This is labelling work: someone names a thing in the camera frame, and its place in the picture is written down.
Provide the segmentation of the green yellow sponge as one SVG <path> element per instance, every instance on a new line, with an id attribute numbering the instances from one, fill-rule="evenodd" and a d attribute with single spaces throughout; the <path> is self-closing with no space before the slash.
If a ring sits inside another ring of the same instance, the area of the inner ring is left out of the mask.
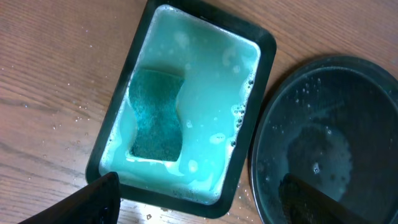
<path id="1" fill-rule="evenodd" d="M 155 70 L 138 70 L 129 86 L 129 102 L 137 133 L 131 154 L 143 159 L 175 162 L 183 136 L 177 114 L 177 95 L 184 79 Z"/>

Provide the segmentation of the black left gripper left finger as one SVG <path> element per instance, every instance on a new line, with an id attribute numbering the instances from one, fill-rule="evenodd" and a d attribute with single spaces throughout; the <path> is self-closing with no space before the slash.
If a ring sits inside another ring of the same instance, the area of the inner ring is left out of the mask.
<path id="1" fill-rule="evenodd" d="M 121 190 L 110 172 L 20 224 L 117 224 Z"/>

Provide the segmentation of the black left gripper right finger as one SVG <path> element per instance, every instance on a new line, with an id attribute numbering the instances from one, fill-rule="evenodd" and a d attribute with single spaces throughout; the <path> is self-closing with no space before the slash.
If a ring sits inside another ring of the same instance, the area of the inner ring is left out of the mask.
<path id="1" fill-rule="evenodd" d="M 288 173 L 280 181 L 279 199 L 289 224 L 355 224 L 367 221 L 321 191 Z"/>

